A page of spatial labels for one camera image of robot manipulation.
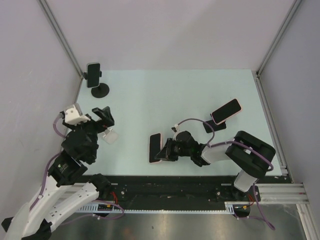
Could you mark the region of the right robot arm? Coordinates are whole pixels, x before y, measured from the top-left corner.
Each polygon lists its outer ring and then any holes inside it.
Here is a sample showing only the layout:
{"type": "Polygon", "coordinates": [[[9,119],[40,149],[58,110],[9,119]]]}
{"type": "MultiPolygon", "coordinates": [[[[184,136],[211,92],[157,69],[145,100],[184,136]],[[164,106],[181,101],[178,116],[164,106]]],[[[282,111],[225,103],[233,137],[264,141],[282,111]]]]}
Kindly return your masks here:
{"type": "Polygon", "coordinates": [[[253,185],[274,169],[272,160],[276,150],[266,142],[241,130],[233,140],[215,144],[199,143],[188,131],[181,131],[161,144],[159,134],[150,138],[150,162],[175,162],[188,157],[197,166],[209,166],[219,161],[232,160],[239,168],[234,182],[216,194],[224,200],[244,201],[253,185]]]}

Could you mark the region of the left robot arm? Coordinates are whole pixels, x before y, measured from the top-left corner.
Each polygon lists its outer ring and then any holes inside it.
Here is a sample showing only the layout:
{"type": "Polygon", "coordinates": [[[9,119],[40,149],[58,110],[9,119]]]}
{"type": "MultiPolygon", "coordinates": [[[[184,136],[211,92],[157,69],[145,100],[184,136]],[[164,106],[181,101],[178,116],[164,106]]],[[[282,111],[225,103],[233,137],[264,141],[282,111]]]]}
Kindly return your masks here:
{"type": "Polygon", "coordinates": [[[98,135],[115,124],[108,106],[93,108],[92,112],[99,117],[98,120],[83,114],[75,103],[57,115],[53,128],[62,120],[70,130],[63,137],[62,151],[47,163],[40,189],[31,201],[25,203],[15,216],[2,221],[6,240],[48,240],[76,210],[91,201],[105,200],[110,196],[111,183],[99,173],[92,175],[76,193],[58,202],[87,171],[87,165],[96,161],[98,135]]]}

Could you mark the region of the white phone stand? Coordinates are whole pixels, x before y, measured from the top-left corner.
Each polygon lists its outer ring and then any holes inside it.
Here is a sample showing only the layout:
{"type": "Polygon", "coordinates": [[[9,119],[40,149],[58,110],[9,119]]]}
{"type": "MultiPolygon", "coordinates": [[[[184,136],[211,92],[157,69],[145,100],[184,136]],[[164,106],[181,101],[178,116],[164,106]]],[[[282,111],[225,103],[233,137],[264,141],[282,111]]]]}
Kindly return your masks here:
{"type": "Polygon", "coordinates": [[[103,141],[105,141],[109,145],[112,145],[119,138],[119,135],[113,128],[109,127],[105,131],[100,133],[100,137],[103,141]]]}

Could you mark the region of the pink case phone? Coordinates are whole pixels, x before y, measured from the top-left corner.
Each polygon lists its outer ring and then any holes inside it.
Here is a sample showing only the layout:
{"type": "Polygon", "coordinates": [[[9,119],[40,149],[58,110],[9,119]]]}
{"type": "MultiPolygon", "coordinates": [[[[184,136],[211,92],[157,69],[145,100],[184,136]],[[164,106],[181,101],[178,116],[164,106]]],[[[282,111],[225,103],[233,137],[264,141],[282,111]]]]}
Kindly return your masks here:
{"type": "Polygon", "coordinates": [[[148,162],[150,164],[159,163],[162,160],[157,159],[156,155],[162,150],[163,148],[163,138],[161,133],[155,133],[149,137],[149,157],[148,162]]]}
{"type": "Polygon", "coordinates": [[[216,125],[220,125],[224,123],[226,120],[231,118],[232,116],[238,114],[242,111],[242,106],[240,105],[239,101],[234,98],[231,101],[227,102],[223,106],[217,108],[211,113],[211,117],[213,122],[216,125]]]}

